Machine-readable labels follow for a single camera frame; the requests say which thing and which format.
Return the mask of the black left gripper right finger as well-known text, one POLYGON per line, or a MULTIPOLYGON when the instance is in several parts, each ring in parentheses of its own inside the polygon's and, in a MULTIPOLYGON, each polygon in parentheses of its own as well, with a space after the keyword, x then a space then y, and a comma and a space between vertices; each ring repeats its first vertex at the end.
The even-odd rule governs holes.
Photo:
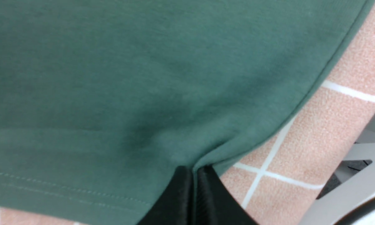
POLYGON ((197 171, 196 225, 257 225, 221 182, 211 166, 197 171))

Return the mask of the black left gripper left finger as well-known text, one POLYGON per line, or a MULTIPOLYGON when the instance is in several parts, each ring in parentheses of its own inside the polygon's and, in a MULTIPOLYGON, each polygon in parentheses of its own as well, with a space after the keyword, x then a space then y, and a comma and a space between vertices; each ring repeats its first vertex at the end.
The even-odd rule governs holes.
POLYGON ((138 224, 190 225, 192 202, 192 171, 187 167, 179 166, 162 195, 138 224))

